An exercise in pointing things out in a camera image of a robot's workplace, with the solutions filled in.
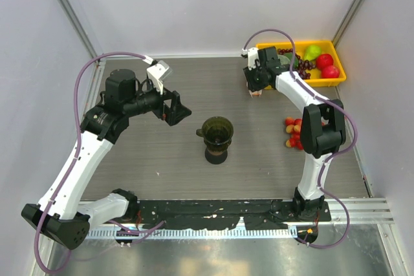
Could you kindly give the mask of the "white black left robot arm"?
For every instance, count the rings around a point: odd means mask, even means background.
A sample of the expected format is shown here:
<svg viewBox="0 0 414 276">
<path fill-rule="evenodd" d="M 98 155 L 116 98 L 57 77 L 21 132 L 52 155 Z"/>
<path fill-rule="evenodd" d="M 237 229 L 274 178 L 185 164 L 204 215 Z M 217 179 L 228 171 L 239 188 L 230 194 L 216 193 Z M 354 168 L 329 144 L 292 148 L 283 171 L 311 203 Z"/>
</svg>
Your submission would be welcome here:
<svg viewBox="0 0 414 276">
<path fill-rule="evenodd" d="M 114 218 L 133 222 L 138 198 L 115 189 L 105 198 L 80 206 L 80 199 L 99 163 L 111 150 L 130 118 L 152 112 L 174 126 L 191 114 L 180 95 L 164 86 L 171 69 L 163 62 L 147 68 L 143 82 L 128 69 L 110 73 L 100 101 L 87 111 L 80 125 L 81 142 L 74 149 L 46 195 L 37 204 L 26 204 L 22 217 L 44 236 L 74 250 L 88 232 Z"/>
</svg>

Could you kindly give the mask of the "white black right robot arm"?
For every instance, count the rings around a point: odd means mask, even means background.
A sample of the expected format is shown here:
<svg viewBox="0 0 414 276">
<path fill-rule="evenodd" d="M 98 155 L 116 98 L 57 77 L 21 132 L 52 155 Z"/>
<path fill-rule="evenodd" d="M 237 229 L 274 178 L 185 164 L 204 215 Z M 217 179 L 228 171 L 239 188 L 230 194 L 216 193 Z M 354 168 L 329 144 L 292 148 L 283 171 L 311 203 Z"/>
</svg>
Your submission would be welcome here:
<svg viewBox="0 0 414 276">
<path fill-rule="evenodd" d="M 249 92 L 271 86 L 302 112 L 300 142 L 305 164 L 292 199 L 292 213 L 308 220 L 323 209 L 323 187 L 332 156 L 346 141 L 343 104 L 321 96 L 290 65 L 282 65 L 275 47 L 244 48 L 241 55 L 247 59 L 243 72 Z"/>
</svg>

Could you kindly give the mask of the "dark green glass dripper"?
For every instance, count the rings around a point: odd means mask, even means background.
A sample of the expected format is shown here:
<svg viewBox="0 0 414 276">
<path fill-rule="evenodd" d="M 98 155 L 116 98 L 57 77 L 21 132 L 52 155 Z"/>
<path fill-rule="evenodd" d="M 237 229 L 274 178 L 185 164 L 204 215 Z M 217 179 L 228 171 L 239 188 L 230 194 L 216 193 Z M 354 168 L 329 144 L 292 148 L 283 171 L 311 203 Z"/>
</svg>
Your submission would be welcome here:
<svg viewBox="0 0 414 276">
<path fill-rule="evenodd" d="M 201 137 L 211 153 L 223 153 L 232 143 L 233 124 L 227 118 L 214 116 L 208 118 L 195 134 Z"/>
</svg>

